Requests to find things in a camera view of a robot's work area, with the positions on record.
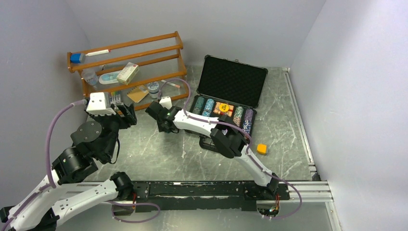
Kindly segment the yellow big blind button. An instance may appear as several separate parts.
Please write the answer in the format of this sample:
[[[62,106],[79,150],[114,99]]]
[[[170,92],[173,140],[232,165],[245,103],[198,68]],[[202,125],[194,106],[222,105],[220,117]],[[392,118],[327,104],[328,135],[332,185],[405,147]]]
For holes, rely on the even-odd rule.
[[[219,110],[220,110],[221,112],[223,112],[223,113],[228,112],[229,109],[230,109],[230,108],[229,108],[229,105],[226,104],[226,103],[221,103],[218,108],[219,108]]]

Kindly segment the black poker set case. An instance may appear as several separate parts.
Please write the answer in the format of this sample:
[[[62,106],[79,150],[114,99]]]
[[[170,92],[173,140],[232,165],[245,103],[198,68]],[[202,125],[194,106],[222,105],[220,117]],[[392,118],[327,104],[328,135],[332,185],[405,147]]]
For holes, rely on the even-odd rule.
[[[215,101],[210,117],[221,117],[213,112],[216,102],[227,103],[236,107],[243,108],[240,128],[242,129],[245,111],[252,109],[254,112],[252,119],[252,128],[249,135],[253,133],[256,108],[259,105],[262,89],[268,75],[268,69],[250,64],[244,64],[238,61],[232,61],[224,58],[206,55],[204,65],[197,86],[197,95],[192,100],[189,112],[192,112],[194,103],[198,97],[204,98],[204,104],[201,109],[202,115],[205,103],[208,99]]]

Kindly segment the white dealer button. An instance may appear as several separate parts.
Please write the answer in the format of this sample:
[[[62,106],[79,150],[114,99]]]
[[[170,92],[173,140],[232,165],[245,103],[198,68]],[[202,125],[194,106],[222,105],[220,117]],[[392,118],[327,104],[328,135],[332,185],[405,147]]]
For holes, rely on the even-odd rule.
[[[268,152],[268,147],[265,144],[258,144],[256,148],[257,153],[261,155],[266,155]]]

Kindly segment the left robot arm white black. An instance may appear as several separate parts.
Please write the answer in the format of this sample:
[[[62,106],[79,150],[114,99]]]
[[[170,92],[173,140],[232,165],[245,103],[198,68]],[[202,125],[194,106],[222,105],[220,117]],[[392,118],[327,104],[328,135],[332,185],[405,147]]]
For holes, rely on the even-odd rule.
[[[97,161],[111,164],[118,156],[118,133],[137,123],[132,105],[110,105],[109,115],[93,115],[71,134],[72,146],[53,162],[47,176],[22,202],[3,207],[0,219],[5,231],[54,231],[69,219],[100,203],[127,200],[135,195],[125,172],[116,172],[97,186],[64,198],[87,176],[97,171]]]

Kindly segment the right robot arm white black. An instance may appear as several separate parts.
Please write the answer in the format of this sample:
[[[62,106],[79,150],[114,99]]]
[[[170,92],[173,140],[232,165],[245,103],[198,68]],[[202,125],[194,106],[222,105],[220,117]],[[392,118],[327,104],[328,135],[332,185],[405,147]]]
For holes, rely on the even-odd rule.
[[[152,102],[145,112],[158,125],[160,132],[177,133],[186,130],[210,137],[218,153],[236,160],[260,186],[263,198],[272,199],[278,193],[279,180],[250,149],[251,137],[236,126],[227,115],[207,117],[188,112],[180,107],[165,108],[158,102]]]

